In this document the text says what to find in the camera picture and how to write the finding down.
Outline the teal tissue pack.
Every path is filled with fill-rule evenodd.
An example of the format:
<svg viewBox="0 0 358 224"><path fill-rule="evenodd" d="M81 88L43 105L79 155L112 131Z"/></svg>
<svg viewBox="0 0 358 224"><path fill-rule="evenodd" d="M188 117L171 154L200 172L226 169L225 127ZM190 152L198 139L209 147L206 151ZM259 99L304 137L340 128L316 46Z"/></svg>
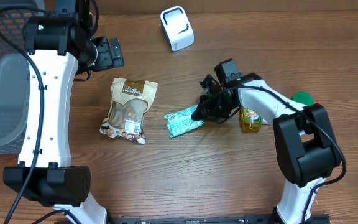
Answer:
<svg viewBox="0 0 358 224"><path fill-rule="evenodd" d="M177 111L171 114L166 114L164 118L167 120L167 129L169 130L170 137L174 138L201 127L203 121L194 121L191 115L195 112L197 105Z"/></svg>

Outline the yellow liquid bottle silver cap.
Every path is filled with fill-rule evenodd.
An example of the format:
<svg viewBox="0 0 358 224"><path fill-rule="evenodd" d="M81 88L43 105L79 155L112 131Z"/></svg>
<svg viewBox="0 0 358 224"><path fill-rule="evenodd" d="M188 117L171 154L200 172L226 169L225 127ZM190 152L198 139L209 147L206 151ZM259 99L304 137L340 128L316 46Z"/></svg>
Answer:
<svg viewBox="0 0 358 224"><path fill-rule="evenodd" d="M245 133L257 133L262 127L262 118L255 111L242 107L240 118Z"/></svg>

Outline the brown snack wrapper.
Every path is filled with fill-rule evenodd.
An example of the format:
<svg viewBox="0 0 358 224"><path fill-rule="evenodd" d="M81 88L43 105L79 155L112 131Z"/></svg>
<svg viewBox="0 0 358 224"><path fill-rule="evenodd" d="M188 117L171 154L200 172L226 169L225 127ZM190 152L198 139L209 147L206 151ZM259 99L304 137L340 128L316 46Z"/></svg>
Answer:
<svg viewBox="0 0 358 224"><path fill-rule="evenodd" d="M157 88L158 83L148 80L115 78L108 117L103 120L100 133L145 144L143 118L154 102Z"/></svg>

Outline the green lidded jar with tissues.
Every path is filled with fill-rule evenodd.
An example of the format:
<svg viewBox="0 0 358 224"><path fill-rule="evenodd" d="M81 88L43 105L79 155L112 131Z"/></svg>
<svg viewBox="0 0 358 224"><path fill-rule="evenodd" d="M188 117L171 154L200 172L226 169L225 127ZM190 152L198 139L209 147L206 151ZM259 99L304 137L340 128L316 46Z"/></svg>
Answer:
<svg viewBox="0 0 358 224"><path fill-rule="evenodd" d="M291 99L297 103L303 103L306 106L311 106L314 104L314 98L312 95L306 91L299 91L295 93Z"/></svg>

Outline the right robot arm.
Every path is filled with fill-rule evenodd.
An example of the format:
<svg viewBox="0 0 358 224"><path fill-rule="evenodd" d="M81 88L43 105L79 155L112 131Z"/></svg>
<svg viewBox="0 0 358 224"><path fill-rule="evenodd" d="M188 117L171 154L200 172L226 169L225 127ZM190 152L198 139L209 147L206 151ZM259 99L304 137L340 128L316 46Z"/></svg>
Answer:
<svg viewBox="0 0 358 224"><path fill-rule="evenodd" d="M247 108L273 127L278 166L286 179L279 203L270 215L245 215L244 223L329 223L328 215L314 215L311 207L318 190L341 180L347 169L326 109L306 106L274 89L255 73L239 71L233 59L214 68L200 82L194 121L223 123L234 108Z"/></svg>

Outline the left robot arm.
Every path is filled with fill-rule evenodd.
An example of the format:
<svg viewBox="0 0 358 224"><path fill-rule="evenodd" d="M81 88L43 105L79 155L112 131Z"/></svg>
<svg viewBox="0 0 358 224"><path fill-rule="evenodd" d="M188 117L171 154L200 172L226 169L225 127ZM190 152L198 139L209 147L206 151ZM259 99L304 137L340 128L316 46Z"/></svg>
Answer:
<svg viewBox="0 0 358 224"><path fill-rule="evenodd" d="M4 168L3 181L71 223L112 223L91 194L89 167L71 163L68 140L77 75L124 65L119 41L95 36L98 19L94 1L57 1L53 11L38 9L27 20L19 49L30 71L27 126L18 162Z"/></svg>

